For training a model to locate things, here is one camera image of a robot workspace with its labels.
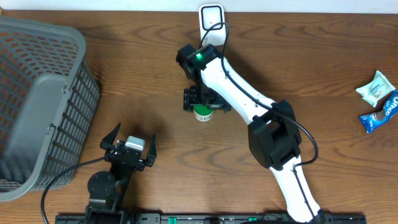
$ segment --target oreo logo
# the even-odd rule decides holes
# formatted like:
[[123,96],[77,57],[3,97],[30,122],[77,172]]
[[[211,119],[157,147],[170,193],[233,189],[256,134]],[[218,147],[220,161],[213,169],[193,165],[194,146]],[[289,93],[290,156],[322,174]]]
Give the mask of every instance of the oreo logo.
[[391,106],[388,108],[386,115],[390,115],[392,109],[396,108],[398,105],[398,96],[394,97],[394,99],[392,99],[392,104]]

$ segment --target white snack package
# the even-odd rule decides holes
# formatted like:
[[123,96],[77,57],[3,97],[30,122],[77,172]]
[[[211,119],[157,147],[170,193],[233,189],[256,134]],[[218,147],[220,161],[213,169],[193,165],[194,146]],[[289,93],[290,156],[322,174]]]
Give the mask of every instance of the white snack package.
[[362,99],[373,107],[376,107],[377,101],[385,97],[389,92],[396,88],[391,85],[387,78],[379,71],[376,71],[373,81],[369,84],[359,87],[356,91],[362,95]]

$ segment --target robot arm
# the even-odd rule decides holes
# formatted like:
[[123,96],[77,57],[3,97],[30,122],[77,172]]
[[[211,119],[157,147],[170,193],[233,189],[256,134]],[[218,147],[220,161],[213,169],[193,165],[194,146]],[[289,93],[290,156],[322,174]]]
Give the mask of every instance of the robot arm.
[[[293,165],[301,162],[298,148],[301,137],[298,128],[287,121],[281,122],[276,128],[268,127],[273,120],[271,113],[256,105],[226,77],[221,67],[220,53],[212,45],[202,47],[198,51],[188,45],[178,51],[177,62],[185,70],[188,78],[221,95],[242,116],[249,128],[249,148],[257,161],[265,168],[270,168],[275,175],[286,199],[289,215],[296,222],[311,221],[312,214],[316,216],[320,207],[311,195],[302,168],[298,166],[297,176],[312,211],[308,209],[299,183],[292,172]],[[261,103],[270,108],[286,109],[286,113],[292,113],[294,117],[293,110],[286,101],[275,103],[243,80],[225,58],[224,65],[230,77]]]

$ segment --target snack package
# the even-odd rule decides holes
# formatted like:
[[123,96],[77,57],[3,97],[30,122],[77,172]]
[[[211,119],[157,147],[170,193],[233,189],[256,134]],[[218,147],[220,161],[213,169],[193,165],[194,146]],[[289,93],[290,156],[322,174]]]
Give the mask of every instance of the snack package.
[[383,110],[363,116],[359,116],[368,134],[376,128],[387,123],[398,112],[398,91],[394,90],[388,100],[384,103]]
[[379,71],[376,71],[373,81],[356,89],[362,95],[362,99],[366,100],[373,107],[376,107],[377,101],[385,97],[392,90],[395,90],[395,87]]

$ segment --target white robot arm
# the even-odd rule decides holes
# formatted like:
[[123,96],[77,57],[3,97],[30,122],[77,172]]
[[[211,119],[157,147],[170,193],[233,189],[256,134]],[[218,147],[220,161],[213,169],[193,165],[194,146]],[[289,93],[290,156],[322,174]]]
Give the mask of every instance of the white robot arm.
[[[202,83],[206,87],[212,89],[221,95],[243,118],[249,126],[257,126],[254,124],[254,119],[265,115],[268,110],[258,106],[254,101],[247,97],[241,90],[239,90],[234,83],[225,75],[221,66],[221,57],[218,51],[211,45],[203,47],[202,49],[192,53],[192,46],[188,45],[178,51],[177,62],[185,70],[187,77],[193,79],[196,83]],[[257,98],[262,104],[272,108],[275,101],[262,95],[241,78],[224,58],[225,69],[229,72],[229,77],[232,78],[242,89],[244,89],[251,96]],[[263,166],[260,157],[256,157],[253,148],[250,148],[254,157]],[[301,162],[299,153],[297,156],[290,156],[288,159],[280,160],[279,168],[266,164],[265,167],[270,168],[275,175],[280,189],[286,199],[287,211],[289,215],[296,222],[309,222],[313,219],[313,215],[317,215],[320,207],[313,199],[307,181],[305,180],[301,166],[296,167],[297,177],[301,183],[303,192],[300,189],[299,182],[293,173],[293,166]],[[307,198],[308,205],[305,202],[304,195]]]

